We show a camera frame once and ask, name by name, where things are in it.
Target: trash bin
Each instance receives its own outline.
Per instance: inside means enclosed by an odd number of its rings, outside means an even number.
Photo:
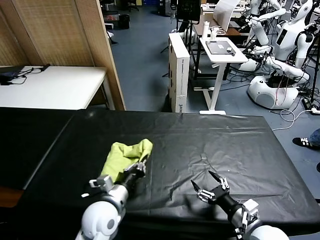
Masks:
[[[119,16],[119,28],[129,29],[130,28],[130,16],[128,14],[122,14]]]

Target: jeans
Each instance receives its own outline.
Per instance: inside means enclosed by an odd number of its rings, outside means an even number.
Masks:
[[[310,135],[309,142],[314,146],[320,147],[320,128]]]

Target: green cloth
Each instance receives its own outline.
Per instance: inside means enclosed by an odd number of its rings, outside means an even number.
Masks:
[[[153,144],[148,139],[143,139],[138,144],[127,146],[120,142],[115,142],[106,157],[101,175],[110,175],[113,182],[119,173],[124,169],[141,161],[145,156],[150,156]]]

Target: black tablecloth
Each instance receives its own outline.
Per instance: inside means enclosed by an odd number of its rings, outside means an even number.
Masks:
[[[208,170],[227,178],[236,200],[257,201],[266,224],[288,235],[320,231],[320,208],[263,117],[106,110],[74,114],[17,206],[17,229],[75,236],[96,200],[81,198],[84,186],[100,174],[111,145],[144,138],[154,147],[120,232],[230,235],[226,214],[198,200],[190,182],[215,187]]]
[[[26,187],[73,112],[0,107],[0,186]]]

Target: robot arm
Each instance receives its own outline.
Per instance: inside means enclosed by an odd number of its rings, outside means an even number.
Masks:
[[[112,240],[116,236],[118,225],[126,214],[129,192],[136,181],[146,174],[146,160],[125,169],[115,184],[109,175],[89,181],[92,188],[101,189],[102,197],[85,210],[81,230],[75,240]]]
[[[256,13],[256,5],[258,5],[256,1],[257,0],[251,1],[251,4],[253,2],[253,6],[251,7],[251,13]],[[254,16],[249,22],[249,25],[251,26],[252,31],[254,32],[257,40],[262,46],[267,45],[269,43],[269,38],[265,30],[263,29],[261,22],[278,17],[278,16],[282,16],[286,13],[286,9],[281,8],[281,5],[278,2],[278,0],[267,0],[266,2],[269,3],[275,9],[275,11],[263,14],[259,17]]]
[[[267,0],[266,2],[269,3],[275,9],[275,11],[259,16],[257,20],[260,22],[263,22],[263,21],[266,21],[268,19],[272,19],[275,17],[282,16],[287,11],[285,8],[281,7],[278,0]]]
[[[291,66],[285,62],[275,60],[274,57],[268,56],[264,63],[267,67],[275,69],[279,74],[285,73],[285,75],[295,80],[297,83],[304,84],[309,80],[309,74],[302,71],[300,68]]]
[[[312,45],[314,35],[311,33],[300,34],[297,39],[297,53],[295,57],[295,67],[300,69],[307,57],[308,49]]]
[[[230,188],[225,177],[209,171],[219,186],[211,191],[201,189],[191,180],[197,197],[210,205],[217,204],[227,214],[229,222],[235,227],[238,240],[289,240],[279,228],[263,225],[259,219],[259,204],[249,199],[244,204],[235,201],[229,194]]]

